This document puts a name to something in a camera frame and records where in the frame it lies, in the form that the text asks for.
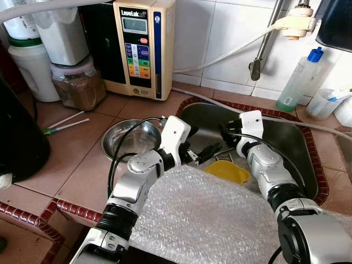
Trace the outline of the yellow plastic bowl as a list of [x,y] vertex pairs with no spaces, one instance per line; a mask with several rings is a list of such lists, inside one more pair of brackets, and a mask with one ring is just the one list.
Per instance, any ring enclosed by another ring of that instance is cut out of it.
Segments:
[[213,174],[217,178],[226,179],[232,183],[245,184],[251,179],[246,169],[240,168],[231,161],[219,160],[204,169],[206,173]]

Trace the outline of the stainless steel sink basin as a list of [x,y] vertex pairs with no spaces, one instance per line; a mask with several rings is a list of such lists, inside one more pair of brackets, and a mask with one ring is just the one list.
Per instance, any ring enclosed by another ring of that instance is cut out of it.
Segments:
[[[204,99],[192,97],[181,103],[178,117],[189,125],[200,128],[195,139],[203,148],[218,142],[222,144],[223,149],[227,149],[218,126],[236,120],[239,114],[210,104]],[[294,179],[299,184],[305,184],[307,196],[320,205],[327,201],[329,184],[315,148],[312,131],[309,128],[270,120],[264,121],[263,125],[264,140],[286,153],[302,173],[302,177],[295,176]]]

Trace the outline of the clear bubble wrap sheet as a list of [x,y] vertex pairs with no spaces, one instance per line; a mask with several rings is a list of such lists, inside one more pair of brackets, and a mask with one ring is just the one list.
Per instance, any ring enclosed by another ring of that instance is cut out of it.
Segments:
[[294,184],[266,200],[240,184],[183,166],[156,181],[130,245],[179,264],[352,264],[341,214],[327,213]]

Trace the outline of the stainless steel bowl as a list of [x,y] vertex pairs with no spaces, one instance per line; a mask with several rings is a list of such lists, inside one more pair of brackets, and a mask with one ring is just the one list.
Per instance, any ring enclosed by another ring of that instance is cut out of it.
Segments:
[[[103,153],[108,156],[108,159],[113,160],[115,156],[115,150],[122,138],[122,136],[128,131],[133,125],[138,123],[140,120],[123,120],[111,126],[103,135],[101,146]],[[126,136],[125,141],[118,151],[118,157],[124,153],[136,153],[140,154],[148,150],[159,147],[161,144],[161,131],[160,129],[147,121],[141,123],[140,126],[131,131]]]

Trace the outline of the clear bottle with blue cap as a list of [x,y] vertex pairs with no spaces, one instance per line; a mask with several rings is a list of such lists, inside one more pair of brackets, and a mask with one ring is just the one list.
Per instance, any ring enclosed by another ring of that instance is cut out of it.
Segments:
[[292,112],[296,109],[302,96],[314,82],[320,72],[320,59],[324,55],[322,46],[310,50],[309,55],[300,58],[276,102],[276,107],[282,112]]

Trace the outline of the metal faucet pipe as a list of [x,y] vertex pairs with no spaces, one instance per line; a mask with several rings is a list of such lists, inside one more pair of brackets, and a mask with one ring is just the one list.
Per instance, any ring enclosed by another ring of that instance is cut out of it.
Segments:
[[[272,8],[271,17],[269,18],[268,26],[271,26],[275,21],[281,18],[282,12],[285,6],[290,2],[290,0],[276,0],[274,7]],[[262,37],[262,43],[259,50],[257,50],[257,55],[254,60],[249,63],[250,70],[250,80],[258,81],[261,78],[263,61],[266,59],[267,53],[271,50],[271,45],[269,42],[271,40],[271,33],[266,33]]]

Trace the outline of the clear plastic cup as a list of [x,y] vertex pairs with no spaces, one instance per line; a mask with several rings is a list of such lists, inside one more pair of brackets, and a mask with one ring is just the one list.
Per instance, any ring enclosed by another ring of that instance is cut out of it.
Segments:
[[331,116],[341,103],[340,99],[334,90],[318,90],[307,105],[306,113],[317,120],[324,120]]

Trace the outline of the beige water ionizer machine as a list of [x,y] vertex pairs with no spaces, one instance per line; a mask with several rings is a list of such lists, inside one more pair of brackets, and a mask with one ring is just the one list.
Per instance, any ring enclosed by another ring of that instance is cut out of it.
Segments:
[[78,8],[106,90],[165,101],[174,69],[176,0],[111,0]]

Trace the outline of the white plastic bottle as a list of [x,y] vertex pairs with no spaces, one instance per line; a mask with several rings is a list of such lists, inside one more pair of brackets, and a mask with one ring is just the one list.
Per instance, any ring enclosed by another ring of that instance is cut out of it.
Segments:
[[352,128],[352,96],[341,101],[334,111],[334,116],[340,125]]

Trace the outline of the small steel sink basin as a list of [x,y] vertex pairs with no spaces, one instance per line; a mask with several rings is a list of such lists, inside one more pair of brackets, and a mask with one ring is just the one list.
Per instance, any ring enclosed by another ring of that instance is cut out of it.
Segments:
[[334,138],[338,145],[339,150],[343,156],[345,170],[349,174],[349,177],[352,177],[352,141],[347,139],[345,136],[340,136],[335,134]]

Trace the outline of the clear jar with brown contents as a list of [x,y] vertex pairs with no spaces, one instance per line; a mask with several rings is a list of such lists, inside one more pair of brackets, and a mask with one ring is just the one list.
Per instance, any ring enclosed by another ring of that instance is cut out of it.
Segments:
[[92,111],[106,97],[101,73],[91,56],[73,67],[52,64],[52,83],[64,106]]

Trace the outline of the beige faucet diverter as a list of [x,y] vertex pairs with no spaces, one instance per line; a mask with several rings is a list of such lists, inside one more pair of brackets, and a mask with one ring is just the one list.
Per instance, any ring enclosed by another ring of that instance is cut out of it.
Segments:
[[299,0],[296,7],[288,15],[276,20],[271,26],[272,30],[279,30],[280,34],[289,40],[299,40],[312,33],[317,25],[314,10],[310,8],[310,0]]

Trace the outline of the dark hanging pan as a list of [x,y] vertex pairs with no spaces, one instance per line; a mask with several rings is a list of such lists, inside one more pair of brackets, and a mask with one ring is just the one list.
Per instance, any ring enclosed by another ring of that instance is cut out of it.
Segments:
[[316,41],[320,45],[351,51],[352,0],[320,0],[315,18],[320,20]]

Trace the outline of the plain white canister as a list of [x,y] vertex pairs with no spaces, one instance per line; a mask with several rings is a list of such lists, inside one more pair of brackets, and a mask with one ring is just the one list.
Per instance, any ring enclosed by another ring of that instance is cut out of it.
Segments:
[[51,63],[73,67],[90,55],[77,7],[37,12],[32,17]]

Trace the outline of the black round appliance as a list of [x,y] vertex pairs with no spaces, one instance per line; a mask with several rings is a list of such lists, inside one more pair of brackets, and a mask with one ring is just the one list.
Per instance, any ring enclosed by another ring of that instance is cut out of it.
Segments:
[[32,178],[50,153],[50,141],[0,76],[0,174],[12,173],[13,183]]

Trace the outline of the white canister with green band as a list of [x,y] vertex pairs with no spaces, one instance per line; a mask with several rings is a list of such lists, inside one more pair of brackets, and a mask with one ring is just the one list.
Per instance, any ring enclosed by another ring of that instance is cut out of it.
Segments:
[[3,23],[8,33],[8,53],[19,68],[33,97],[56,102],[60,96],[52,82],[51,60],[31,15],[18,16]]

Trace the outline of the small white knob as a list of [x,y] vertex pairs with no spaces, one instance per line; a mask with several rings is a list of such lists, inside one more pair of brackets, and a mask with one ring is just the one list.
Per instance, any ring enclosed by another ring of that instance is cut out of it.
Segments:
[[7,187],[10,187],[12,183],[13,183],[12,173],[0,174],[0,189],[5,189]]

